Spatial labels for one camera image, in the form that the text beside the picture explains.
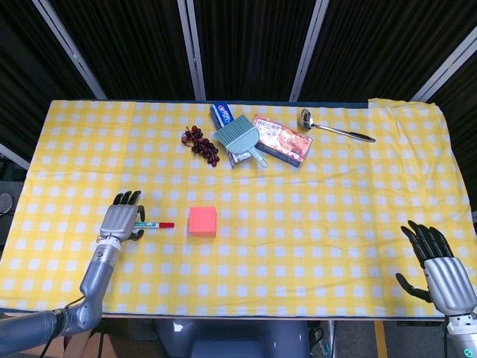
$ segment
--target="sponge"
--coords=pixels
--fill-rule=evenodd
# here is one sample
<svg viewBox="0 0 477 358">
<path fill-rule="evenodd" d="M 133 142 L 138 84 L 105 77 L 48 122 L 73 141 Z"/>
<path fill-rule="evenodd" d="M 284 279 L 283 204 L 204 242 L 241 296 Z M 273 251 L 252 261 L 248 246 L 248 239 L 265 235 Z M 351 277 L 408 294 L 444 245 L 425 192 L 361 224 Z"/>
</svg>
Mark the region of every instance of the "sponge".
<svg viewBox="0 0 477 358">
<path fill-rule="evenodd" d="M 191 207 L 189 233 L 192 236 L 215 237 L 217 234 L 217 210 L 215 207 Z"/>
</svg>

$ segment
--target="snack box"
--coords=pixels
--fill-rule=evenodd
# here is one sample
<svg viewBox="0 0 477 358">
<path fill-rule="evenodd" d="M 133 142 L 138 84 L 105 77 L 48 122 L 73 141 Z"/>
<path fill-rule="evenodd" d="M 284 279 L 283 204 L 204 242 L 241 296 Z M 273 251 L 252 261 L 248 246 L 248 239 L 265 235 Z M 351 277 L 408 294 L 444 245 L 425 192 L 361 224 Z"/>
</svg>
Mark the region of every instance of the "snack box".
<svg viewBox="0 0 477 358">
<path fill-rule="evenodd" d="M 257 114 L 253 120 L 260 132 L 255 148 L 298 168 L 308 154 L 313 139 L 272 122 L 268 117 Z"/>
<path fill-rule="evenodd" d="M 210 116 L 215 124 L 217 129 L 221 129 L 233 121 L 233 115 L 230 111 L 229 106 L 226 102 L 217 102 L 210 106 Z M 238 162 L 250 158 L 250 153 L 245 152 L 242 154 L 232 154 L 227 151 L 227 156 L 229 157 L 230 164 L 232 168 L 236 166 Z"/>
</svg>

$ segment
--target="table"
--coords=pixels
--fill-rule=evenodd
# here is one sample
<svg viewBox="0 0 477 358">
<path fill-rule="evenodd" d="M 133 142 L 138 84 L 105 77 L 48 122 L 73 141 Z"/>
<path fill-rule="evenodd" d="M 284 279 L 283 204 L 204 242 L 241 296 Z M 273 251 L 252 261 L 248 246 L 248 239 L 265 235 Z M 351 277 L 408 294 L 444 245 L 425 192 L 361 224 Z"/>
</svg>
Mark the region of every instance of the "table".
<svg viewBox="0 0 477 358">
<path fill-rule="evenodd" d="M 181 144 L 214 131 L 208 104 L 53 101 L 0 261 L 0 307 L 44 310 L 79 297 L 106 210 L 140 189 L 149 230 L 123 252 L 104 311 L 134 315 L 441 317 L 394 274 L 425 280 L 399 226 L 433 224 L 475 285 L 470 206 L 445 119 L 433 104 L 370 100 L 310 108 L 318 123 L 376 143 L 312 131 L 300 169 L 267 156 L 217 168 Z M 231 104 L 297 127 L 296 107 Z M 215 205 L 214 240 L 187 236 L 188 208 Z"/>
</svg>

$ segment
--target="black curtain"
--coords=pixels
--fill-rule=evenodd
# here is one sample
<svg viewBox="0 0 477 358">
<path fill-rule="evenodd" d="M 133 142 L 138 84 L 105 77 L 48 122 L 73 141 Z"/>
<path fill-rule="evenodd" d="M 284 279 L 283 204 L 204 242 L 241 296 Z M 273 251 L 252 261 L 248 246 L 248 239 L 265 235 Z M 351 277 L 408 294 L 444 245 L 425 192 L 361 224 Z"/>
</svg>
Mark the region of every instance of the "black curtain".
<svg viewBox="0 0 477 358">
<path fill-rule="evenodd" d="M 176 0 L 50 2 L 108 98 L 194 98 Z"/>
<path fill-rule="evenodd" d="M 477 1 L 331 0 L 300 100 L 409 100 L 476 25 Z"/>
<path fill-rule="evenodd" d="M 195 0 L 207 99 L 287 101 L 315 0 Z"/>
<path fill-rule="evenodd" d="M 31 1 L 0 1 L 0 142 L 30 160 L 50 102 L 93 98 Z"/>
<path fill-rule="evenodd" d="M 477 210 L 477 54 L 430 99 L 443 111 L 470 205 Z"/>
</svg>

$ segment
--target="blue toothpaste box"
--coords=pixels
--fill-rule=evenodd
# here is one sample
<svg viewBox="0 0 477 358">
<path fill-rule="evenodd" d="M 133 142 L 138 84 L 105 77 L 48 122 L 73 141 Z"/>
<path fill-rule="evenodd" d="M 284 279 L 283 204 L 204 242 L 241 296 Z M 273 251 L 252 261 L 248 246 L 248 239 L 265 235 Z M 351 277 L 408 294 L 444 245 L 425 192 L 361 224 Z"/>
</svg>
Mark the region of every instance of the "blue toothpaste box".
<svg viewBox="0 0 477 358">
<path fill-rule="evenodd" d="M 230 108 L 227 106 L 226 102 L 217 102 L 211 104 L 210 116 L 212 117 L 217 129 L 221 129 L 233 121 L 232 112 L 230 112 Z M 232 168 L 234 168 L 238 162 L 249 159 L 250 153 L 246 152 L 242 154 L 232 154 L 227 152 L 227 156 L 229 157 Z"/>
</svg>

